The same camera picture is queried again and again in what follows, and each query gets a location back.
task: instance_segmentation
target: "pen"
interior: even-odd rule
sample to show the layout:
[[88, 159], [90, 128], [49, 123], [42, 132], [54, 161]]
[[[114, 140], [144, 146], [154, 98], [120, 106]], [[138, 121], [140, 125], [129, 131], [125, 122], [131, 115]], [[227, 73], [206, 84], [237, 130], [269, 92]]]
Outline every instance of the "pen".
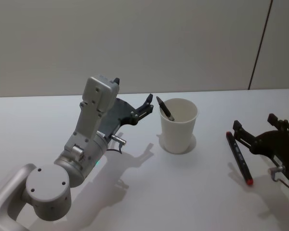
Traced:
[[174, 118], [172, 114], [170, 113], [170, 111], [168, 110], [168, 108], [166, 107], [165, 103], [158, 96], [156, 97], [156, 99], [158, 100], [158, 104], [160, 108], [163, 110], [163, 112], [165, 113], [165, 115], [167, 116], [168, 120], [174, 121]]
[[236, 140], [235, 138], [233, 137], [232, 133], [230, 131], [226, 132], [226, 137], [227, 137], [227, 140], [228, 140], [228, 143], [230, 145], [230, 148], [231, 148], [231, 151], [233, 153], [233, 156], [235, 157], [236, 159], [236, 163], [237, 165], [239, 166], [239, 169], [244, 177], [244, 180], [246, 182], [247, 185], [253, 185], [253, 179], [251, 177], [251, 174], [250, 174], [250, 170], [243, 158], [243, 155], [236, 143]]

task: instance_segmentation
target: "wall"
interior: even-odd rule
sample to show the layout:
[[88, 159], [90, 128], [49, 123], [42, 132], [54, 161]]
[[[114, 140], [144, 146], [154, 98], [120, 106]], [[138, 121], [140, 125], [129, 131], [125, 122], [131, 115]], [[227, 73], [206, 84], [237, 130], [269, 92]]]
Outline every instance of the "wall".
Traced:
[[0, 0], [0, 96], [247, 89], [269, 0]]
[[251, 89], [289, 88], [289, 0], [272, 4]]

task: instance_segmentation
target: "white paper cup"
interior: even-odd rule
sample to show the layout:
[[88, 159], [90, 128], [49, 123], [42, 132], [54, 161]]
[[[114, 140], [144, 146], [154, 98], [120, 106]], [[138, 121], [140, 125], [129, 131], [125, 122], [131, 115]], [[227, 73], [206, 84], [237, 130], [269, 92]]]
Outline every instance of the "white paper cup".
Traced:
[[191, 142], [198, 108], [186, 99], [170, 99], [164, 103], [174, 117], [174, 121], [168, 120], [159, 109], [164, 148], [170, 153], [183, 153]]

